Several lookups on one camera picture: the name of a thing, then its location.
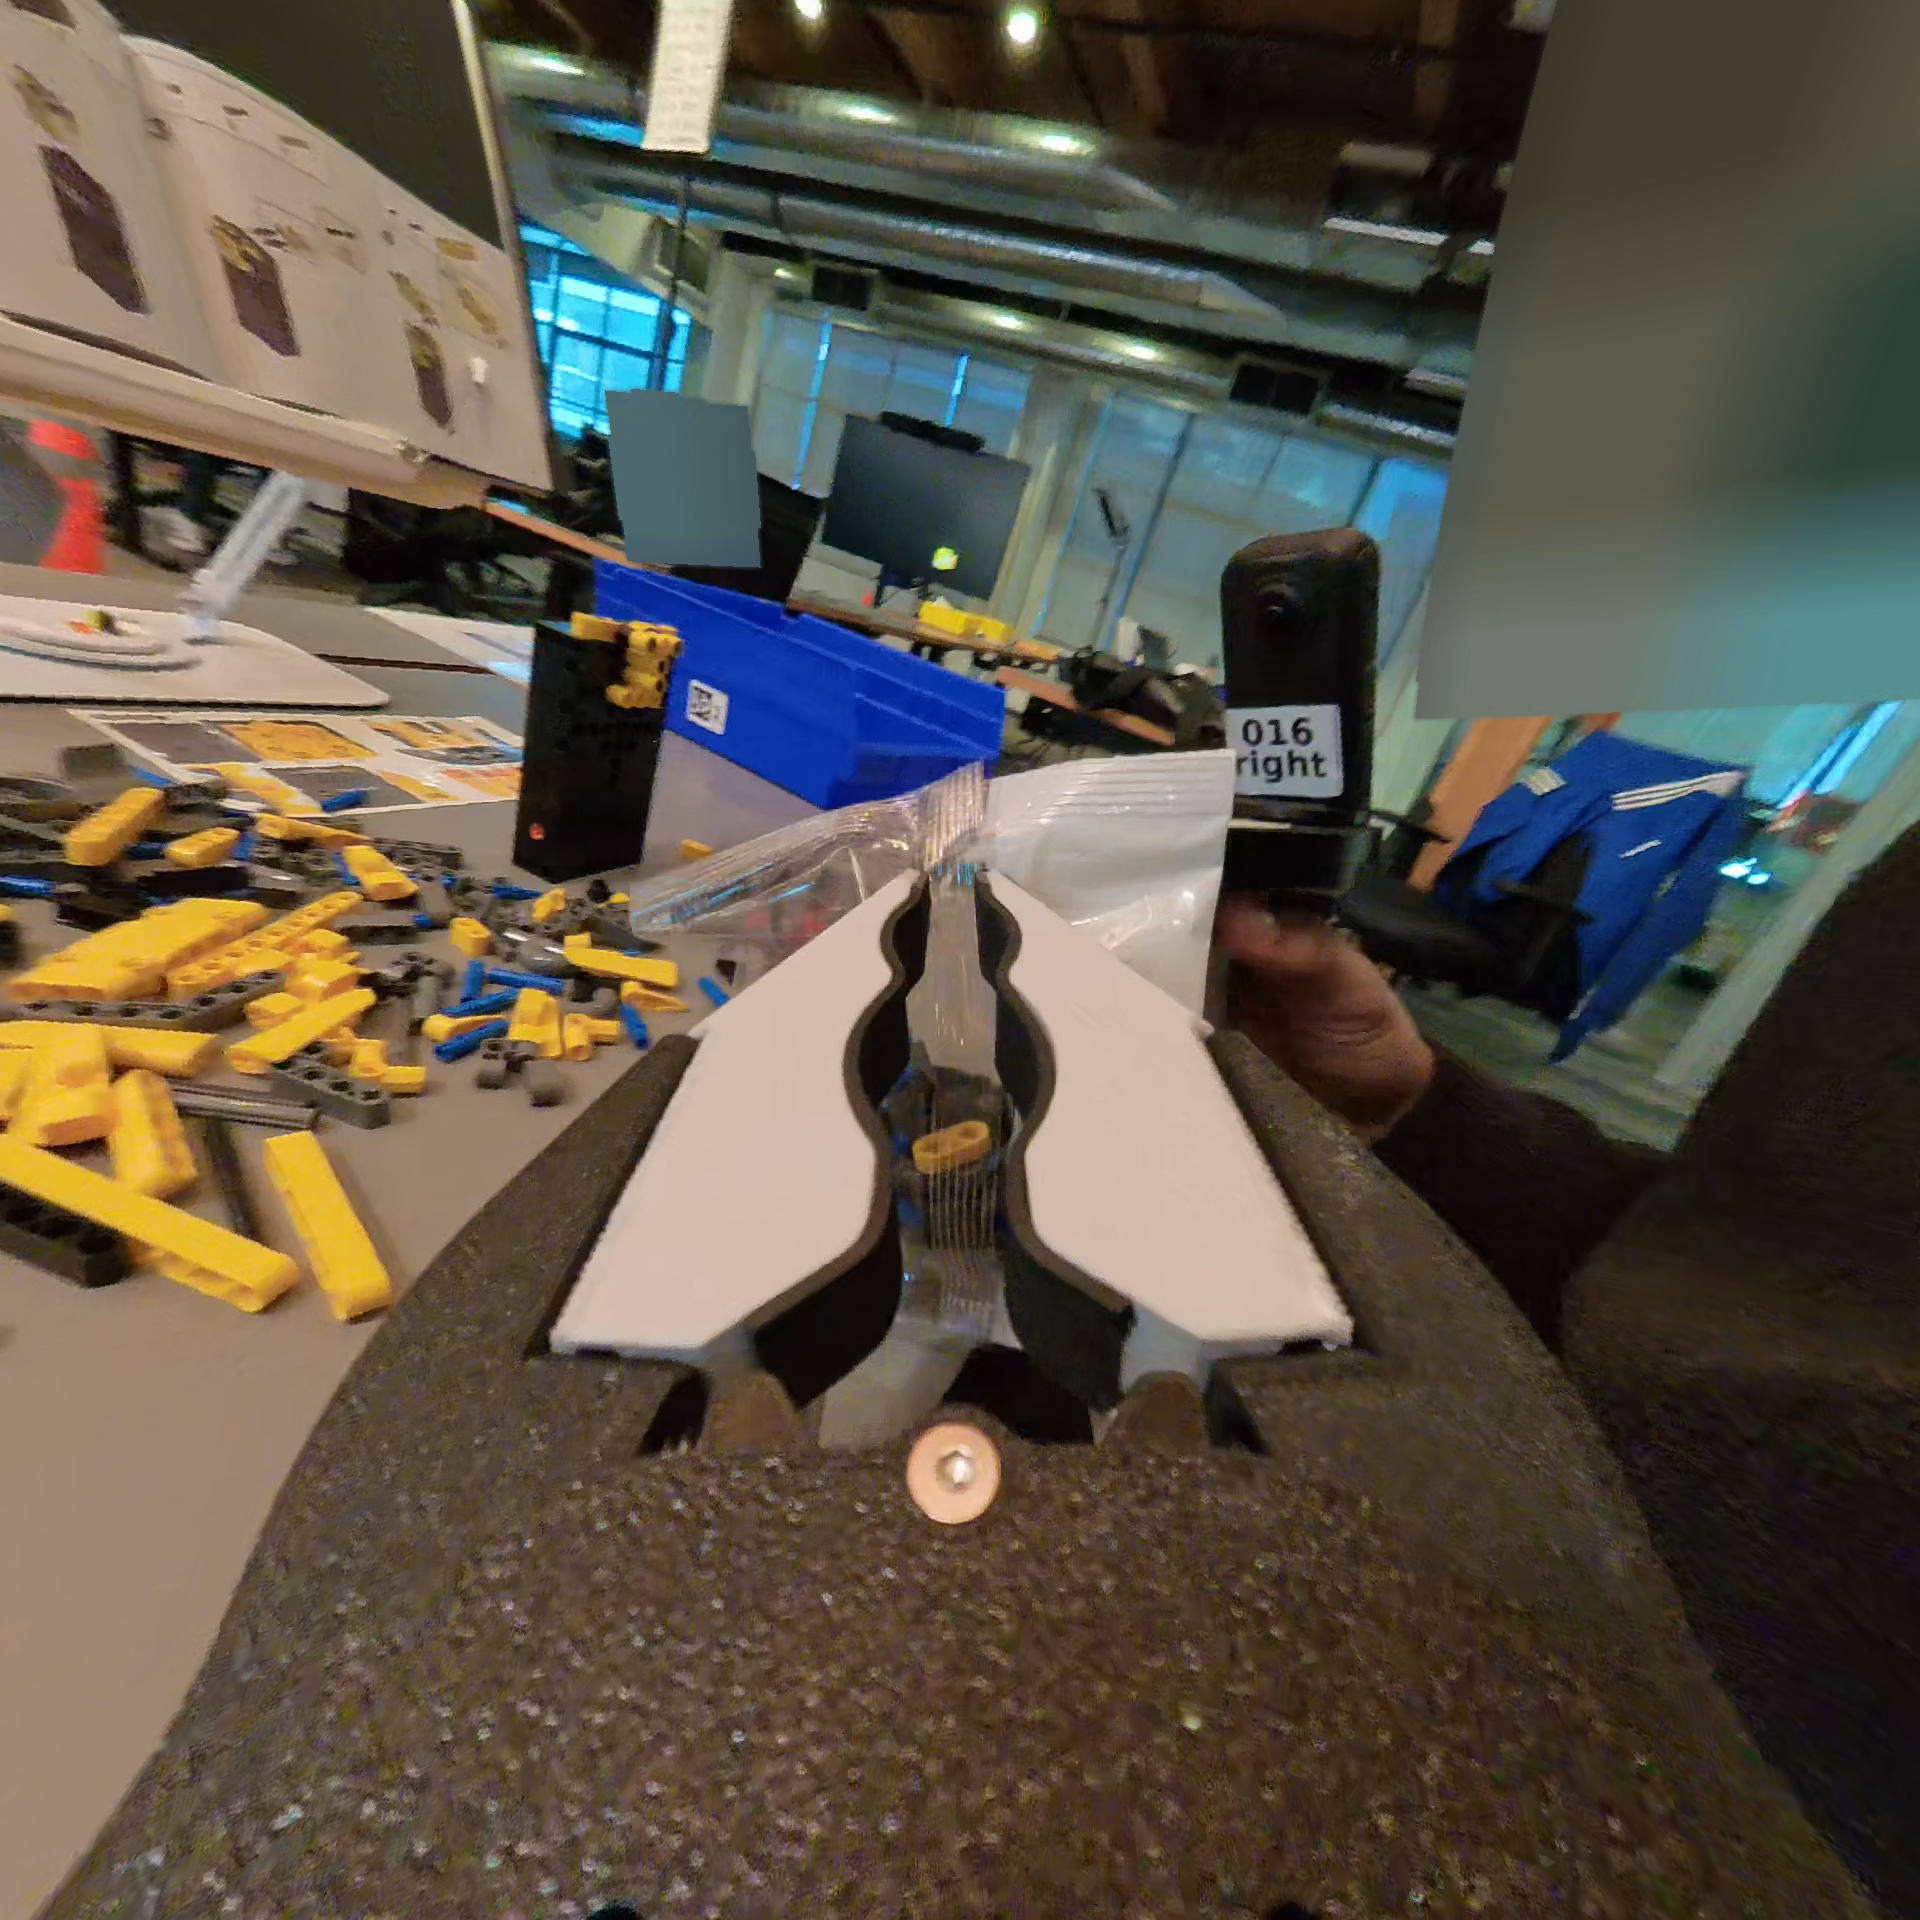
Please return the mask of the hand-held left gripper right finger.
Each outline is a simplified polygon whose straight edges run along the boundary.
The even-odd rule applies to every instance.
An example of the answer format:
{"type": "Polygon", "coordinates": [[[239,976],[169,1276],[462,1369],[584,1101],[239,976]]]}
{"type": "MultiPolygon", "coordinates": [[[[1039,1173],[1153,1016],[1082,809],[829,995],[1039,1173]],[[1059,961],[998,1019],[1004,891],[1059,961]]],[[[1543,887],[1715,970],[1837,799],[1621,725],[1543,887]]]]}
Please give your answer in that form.
{"type": "Polygon", "coordinates": [[[1043,1373],[1342,1351],[1356,1315],[1210,1028],[1021,884],[975,880],[996,1009],[1002,1303],[1043,1373]]]}

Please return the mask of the clear plastic parts bag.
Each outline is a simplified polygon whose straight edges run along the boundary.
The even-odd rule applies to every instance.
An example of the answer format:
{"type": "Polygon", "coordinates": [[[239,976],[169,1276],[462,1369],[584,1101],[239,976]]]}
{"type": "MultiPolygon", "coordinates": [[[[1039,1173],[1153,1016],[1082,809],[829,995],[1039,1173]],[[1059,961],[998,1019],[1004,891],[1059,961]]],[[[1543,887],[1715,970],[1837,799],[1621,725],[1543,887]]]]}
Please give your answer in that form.
{"type": "MultiPolygon", "coordinates": [[[[989,784],[967,771],[915,797],[921,846],[904,857],[890,880],[923,883],[923,927],[902,926],[896,936],[902,965],[917,965],[917,970],[902,1009],[874,1019],[860,1045],[860,1075],[864,1092],[877,1099],[883,1173],[890,1186],[883,1227],[846,1274],[809,1289],[803,1303],[780,1310],[770,1327],[750,1334],[739,1348],[768,1348],[787,1327],[796,1327],[803,1357],[825,1348],[825,1361],[813,1369],[837,1380],[842,1351],[862,1358],[898,1315],[904,1266],[896,1202],[898,1149],[883,1125],[883,1104],[912,1071],[912,1014],[921,1009],[923,1027],[932,1027],[923,1038],[928,1066],[975,1075],[987,1092],[1004,1101],[996,1078],[996,1009],[978,970],[978,875],[1021,884],[1132,973],[1201,1016],[1208,920],[1228,836],[1228,786],[1230,773],[1222,754],[1171,754],[1082,760],[989,784]]],[[[862,887],[852,909],[890,880],[862,887]]],[[[949,1239],[984,1239],[987,1254],[978,1262],[998,1271],[998,1296],[998,1155],[1008,1135],[1011,1116],[989,1119],[978,1163],[921,1173],[928,1227],[941,1224],[938,1210],[944,1206],[954,1220],[949,1239]]],[[[1047,1375],[1082,1406],[1105,1411],[1149,1373],[1047,1375]]]]}

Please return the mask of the person's right forearm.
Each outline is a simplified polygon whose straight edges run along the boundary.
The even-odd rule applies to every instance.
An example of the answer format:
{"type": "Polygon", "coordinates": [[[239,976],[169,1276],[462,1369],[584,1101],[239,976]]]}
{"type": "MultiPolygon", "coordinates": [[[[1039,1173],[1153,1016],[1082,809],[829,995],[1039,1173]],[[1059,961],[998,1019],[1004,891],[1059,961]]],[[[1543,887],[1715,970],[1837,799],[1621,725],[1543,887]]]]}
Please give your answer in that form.
{"type": "Polygon", "coordinates": [[[1569,1373],[1763,1757],[1917,1918],[1917,831],[1674,1149],[1444,1054],[1379,1161],[1569,1373]]]}

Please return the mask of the blue jacket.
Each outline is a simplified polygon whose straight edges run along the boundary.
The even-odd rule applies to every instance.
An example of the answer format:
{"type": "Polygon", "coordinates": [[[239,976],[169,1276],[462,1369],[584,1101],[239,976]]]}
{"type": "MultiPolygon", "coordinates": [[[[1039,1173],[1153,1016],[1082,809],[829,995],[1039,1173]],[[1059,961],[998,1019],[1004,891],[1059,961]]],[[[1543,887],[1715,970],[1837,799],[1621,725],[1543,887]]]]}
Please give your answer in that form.
{"type": "Polygon", "coordinates": [[[1748,777],[1591,733],[1491,797],[1452,846],[1431,884],[1447,912],[1484,934],[1535,914],[1543,934],[1524,995],[1556,1027],[1551,1060],[1612,1028],[1702,936],[1748,831],[1748,777]]]}

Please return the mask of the computer monitor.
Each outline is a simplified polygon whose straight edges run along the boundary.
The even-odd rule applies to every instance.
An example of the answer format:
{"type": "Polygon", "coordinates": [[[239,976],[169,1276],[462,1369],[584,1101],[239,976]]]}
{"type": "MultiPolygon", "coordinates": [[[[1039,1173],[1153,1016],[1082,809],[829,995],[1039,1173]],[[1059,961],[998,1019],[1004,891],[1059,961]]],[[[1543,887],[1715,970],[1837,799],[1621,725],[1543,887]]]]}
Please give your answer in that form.
{"type": "Polygon", "coordinates": [[[837,451],[821,541],[873,563],[898,584],[989,601],[1016,536],[1031,466],[987,451],[850,418],[837,451]]]}

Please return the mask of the wooden desk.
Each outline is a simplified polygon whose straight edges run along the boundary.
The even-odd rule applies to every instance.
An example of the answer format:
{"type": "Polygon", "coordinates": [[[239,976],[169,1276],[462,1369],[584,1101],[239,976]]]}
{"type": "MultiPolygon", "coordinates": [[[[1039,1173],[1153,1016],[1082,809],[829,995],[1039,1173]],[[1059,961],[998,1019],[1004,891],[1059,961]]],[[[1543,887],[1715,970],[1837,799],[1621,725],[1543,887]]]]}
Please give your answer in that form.
{"type": "Polygon", "coordinates": [[[1043,703],[1052,711],[1069,717],[1072,723],[1085,723],[1100,733],[1116,733],[1144,749],[1174,749],[1174,733],[1119,711],[1119,710],[1088,710],[1062,680],[1069,650],[1021,638],[1016,632],[1004,633],[949,633],[948,627],[928,624],[915,615],[902,611],[873,611],[852,609],[816,596],[796,596],[787,601],[791,615],[809,615],[850,627],[864,638],[898,639],[907,650],[928,650],[932,658],[971,658],[996,669],[996,684],[1025,696],[1028,703],[1043,703]]]}

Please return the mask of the black brick tower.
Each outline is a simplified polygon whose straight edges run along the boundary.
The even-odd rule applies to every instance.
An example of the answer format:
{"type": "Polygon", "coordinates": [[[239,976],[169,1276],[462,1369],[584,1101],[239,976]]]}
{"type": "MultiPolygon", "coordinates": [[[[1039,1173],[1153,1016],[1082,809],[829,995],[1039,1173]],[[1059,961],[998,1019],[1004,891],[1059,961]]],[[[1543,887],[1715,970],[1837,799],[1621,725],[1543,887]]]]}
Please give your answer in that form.
{"type": "Polygon", "coordinates": [[[546,883],[634,868],[646,850],[681,633],[570,615],[534,627],[511,861],[546,883]]]}

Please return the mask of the blue plastic bin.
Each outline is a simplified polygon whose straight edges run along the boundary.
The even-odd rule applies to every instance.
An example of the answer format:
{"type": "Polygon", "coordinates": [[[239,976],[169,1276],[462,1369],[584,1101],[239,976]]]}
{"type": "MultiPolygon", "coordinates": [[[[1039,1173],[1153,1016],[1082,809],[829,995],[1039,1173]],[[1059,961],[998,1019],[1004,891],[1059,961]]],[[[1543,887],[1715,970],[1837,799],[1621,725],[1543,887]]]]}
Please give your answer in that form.
{"type": "Polygon", "coordinates": [[[595,566],[595,611],[674,627],[664,730],[821,809],[993,769],[1002,690],[831,622],[630,566],[595,566]]]}

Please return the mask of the printed white paper sheet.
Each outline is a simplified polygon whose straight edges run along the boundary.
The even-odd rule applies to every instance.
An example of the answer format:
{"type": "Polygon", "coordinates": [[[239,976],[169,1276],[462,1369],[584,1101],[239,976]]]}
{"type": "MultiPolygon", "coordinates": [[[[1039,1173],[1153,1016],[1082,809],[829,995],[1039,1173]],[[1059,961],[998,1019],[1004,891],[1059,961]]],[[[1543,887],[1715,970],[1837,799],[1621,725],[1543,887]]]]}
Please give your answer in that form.
{"type": "Polygon", "coordinates": [[[524,686],[531,674],[534,632],[484,616],[445,616],[430,611],[372,611],[378,622],[424,639],[445,658],[487,669],[496,680],[524,686]]]}

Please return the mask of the white book stand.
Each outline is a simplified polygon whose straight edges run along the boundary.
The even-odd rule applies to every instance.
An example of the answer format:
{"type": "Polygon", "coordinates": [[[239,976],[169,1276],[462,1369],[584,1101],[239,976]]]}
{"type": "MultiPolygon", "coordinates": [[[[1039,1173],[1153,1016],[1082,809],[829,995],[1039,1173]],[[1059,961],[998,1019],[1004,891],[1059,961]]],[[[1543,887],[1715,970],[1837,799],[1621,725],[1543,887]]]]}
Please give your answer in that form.
{"type": "Polygon", "coordinates": [[[3,703],[63,710],[387,710],[372,680],[297,639],[297,598],[234,604],[215,639],[187,639],[182,583],[156,570],[107,575],[3,566],[3,703]],[[81,659],[77,624],[107,611],[156,646],[144,662],[113,659],[98,639],[81,659]]]}

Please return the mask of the hanging white sign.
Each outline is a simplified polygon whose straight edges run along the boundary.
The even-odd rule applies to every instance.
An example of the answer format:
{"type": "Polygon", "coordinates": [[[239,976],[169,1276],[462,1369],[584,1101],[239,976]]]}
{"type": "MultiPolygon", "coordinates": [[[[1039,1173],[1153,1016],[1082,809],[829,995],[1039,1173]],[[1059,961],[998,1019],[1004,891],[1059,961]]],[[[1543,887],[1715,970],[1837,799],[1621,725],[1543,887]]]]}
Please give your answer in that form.
{"type": "Polygon", "coordinates": [[[646,153],[706,158],[724,94],[736,4],[655,4],[655,41],[639,116],[646,153]]]}

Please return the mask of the orange traffic cone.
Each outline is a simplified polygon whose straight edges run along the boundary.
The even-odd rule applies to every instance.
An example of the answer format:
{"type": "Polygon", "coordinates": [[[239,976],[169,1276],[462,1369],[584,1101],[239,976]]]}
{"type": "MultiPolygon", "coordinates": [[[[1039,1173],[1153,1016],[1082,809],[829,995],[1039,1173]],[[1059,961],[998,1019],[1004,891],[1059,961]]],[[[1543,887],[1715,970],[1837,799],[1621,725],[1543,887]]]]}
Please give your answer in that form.
{"type": "Polygon", "coordinates": [[[54,483],[54,527],[40,552],[42,570],[105,575],[107,572],[107,463],[87,425],[65,418],[29,418],[27,444],[54,483]]]}

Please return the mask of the open instruction booklet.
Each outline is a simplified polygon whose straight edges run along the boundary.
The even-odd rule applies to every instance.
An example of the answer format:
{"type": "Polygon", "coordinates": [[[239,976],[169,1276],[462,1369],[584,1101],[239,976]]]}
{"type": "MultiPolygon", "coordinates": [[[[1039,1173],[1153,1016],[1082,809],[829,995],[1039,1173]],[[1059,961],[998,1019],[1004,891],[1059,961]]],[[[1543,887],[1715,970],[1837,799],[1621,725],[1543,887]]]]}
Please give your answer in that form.
{"type": "Polygon", "coordinates": [[[466,4],[3,4],[3,402],[427,508],[553,486],[466,4]]]}

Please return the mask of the wooden support post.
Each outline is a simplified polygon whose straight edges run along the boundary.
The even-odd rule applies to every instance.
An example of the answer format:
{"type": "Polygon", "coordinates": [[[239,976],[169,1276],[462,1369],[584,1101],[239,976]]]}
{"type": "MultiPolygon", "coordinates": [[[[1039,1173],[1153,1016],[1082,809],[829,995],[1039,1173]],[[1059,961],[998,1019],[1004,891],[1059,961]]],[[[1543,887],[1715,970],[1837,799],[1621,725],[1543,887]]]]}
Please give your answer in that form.
{"type": "Polygon", "coordinates": [[[1466,725],[1447,769],[1437,773],[1427,799],[1427,825],[1437,844],[1427,850],[1427,868],[1447,859],[1484,805],[1524,773],[1537,740],[1554,730],[1547,717],[1499,717],[1466,725]]]}

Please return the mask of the metal ventilation duct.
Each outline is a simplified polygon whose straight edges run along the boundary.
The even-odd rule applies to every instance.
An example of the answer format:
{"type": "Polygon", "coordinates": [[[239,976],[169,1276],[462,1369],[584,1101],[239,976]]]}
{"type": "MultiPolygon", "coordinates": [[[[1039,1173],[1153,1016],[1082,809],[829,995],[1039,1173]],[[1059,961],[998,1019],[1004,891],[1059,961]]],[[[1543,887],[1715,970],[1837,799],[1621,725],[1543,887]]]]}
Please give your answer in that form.
{"type": "Polygon", "coordinates": [[[1181,153],[1016,116],[904,109],[809,84],[732,84],[708,147],[646,136],[609,62],[494,43],[494,84],[568,182],[787,245],[1127,292],[1206,313],[1282,293],[1481,292],[1512,160],[1299,136],[1181,153]]]}

